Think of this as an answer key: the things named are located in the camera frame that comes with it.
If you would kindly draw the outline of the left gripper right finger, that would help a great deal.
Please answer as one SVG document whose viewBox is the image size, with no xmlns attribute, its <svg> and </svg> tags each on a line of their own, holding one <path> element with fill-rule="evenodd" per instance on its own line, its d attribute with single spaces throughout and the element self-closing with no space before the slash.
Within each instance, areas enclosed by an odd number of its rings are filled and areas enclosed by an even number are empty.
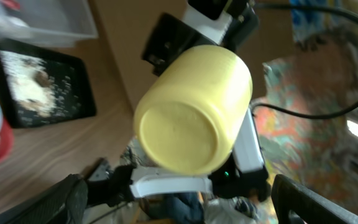
<svg viewBox="0 0 358 224">
<path fill-rule="evenodd" d="M 275 176 L 271 198 L 279 223 L 291 223 L 293 212 L 308 224 L 358 224 L 358 215 L 282 174 Z"/>
</svg>

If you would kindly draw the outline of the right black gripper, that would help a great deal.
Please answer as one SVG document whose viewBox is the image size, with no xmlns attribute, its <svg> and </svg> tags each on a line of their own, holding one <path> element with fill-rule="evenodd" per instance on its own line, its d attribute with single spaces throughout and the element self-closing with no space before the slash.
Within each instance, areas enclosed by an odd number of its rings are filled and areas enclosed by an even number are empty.
<svg viewBox="0 0 358 224">
<path fill-rule="evenodd" d="M 259 26 L 259 18 L 253 13 L 243 15 L 242 22 L 232 22 L 223 38 L 221 47 L 237 52 L 248 36 Z M 153 74 L 161 76 L 168 66 L 184 51 L 198 45 L 215 45 L 215 43 L 184 22 L 164 13 L 152 31 L 142 60 L 154 66 Z"/>
</svg>

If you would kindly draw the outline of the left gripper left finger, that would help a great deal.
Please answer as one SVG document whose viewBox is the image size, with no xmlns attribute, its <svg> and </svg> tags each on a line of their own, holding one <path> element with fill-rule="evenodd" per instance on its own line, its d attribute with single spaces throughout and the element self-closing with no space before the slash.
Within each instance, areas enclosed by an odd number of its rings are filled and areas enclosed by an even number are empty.
<svg viewBox="0 0 358 224">
<path fill-rule="evenodd" d="M 70 174 L 41 194 L 0 214 L 0 224 L 82 223 L 88 187 Z"/>
</svg>

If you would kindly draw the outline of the yellow plastic cup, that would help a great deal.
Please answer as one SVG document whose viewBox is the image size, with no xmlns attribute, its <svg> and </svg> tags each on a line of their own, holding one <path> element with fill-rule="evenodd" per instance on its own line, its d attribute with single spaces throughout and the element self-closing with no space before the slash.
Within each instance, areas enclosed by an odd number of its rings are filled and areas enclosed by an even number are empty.
<svg viewBox="0 0 358 224">
<path fill-rule="evenodd" d="M 199 45 L 183 52 L 139 101 L 134 131 L 160 167 L 204 175 L 228 159 L 252 96 L 252 78 L 234 52 Z"/>
</svg>

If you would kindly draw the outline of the brown food scraps with rice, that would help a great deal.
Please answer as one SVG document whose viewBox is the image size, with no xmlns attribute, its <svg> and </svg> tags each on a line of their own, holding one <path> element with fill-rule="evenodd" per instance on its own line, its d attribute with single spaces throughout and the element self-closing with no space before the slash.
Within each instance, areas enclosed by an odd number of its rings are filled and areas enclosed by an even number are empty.
<svg viewBox="0 0 358 224">
<path fill-rule="evenodd" d="M 73 67 L 5 50 L 0 50 L 0 59 L 24 126 L 58 123 L 80 114 Z"/>
</svg>

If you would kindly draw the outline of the white napkin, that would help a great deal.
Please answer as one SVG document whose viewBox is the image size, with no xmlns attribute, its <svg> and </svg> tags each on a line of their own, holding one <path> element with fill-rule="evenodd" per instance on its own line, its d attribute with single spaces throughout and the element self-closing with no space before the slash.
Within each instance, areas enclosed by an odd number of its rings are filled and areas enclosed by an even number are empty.
<svg viewBox="0 0 358 224">
<path fill-rule="evenodd" d="M 14 16 L 0 15 L 0 33 L 15 39 L 29 39 L 33 37 L 28 24 Z"/>
</svg>

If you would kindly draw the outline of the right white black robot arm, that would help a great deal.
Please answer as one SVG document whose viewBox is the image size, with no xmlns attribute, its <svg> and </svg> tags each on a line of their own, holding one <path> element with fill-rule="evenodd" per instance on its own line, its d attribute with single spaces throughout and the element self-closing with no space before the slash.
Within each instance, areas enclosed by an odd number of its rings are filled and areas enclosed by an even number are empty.
<svg viewBox="0 0 358 224">
<path fill-rule="evenodd" d="M 111 207 L 151 195 L 204 192 L 221 198 L 270 195 L 250 110 L 244 61 L 181 20 L 162 14 L 145 47 L 157 81 L 134 113 L 152 167 L 116 167 L 88 182 L 88 205 Z"/>
</svg>

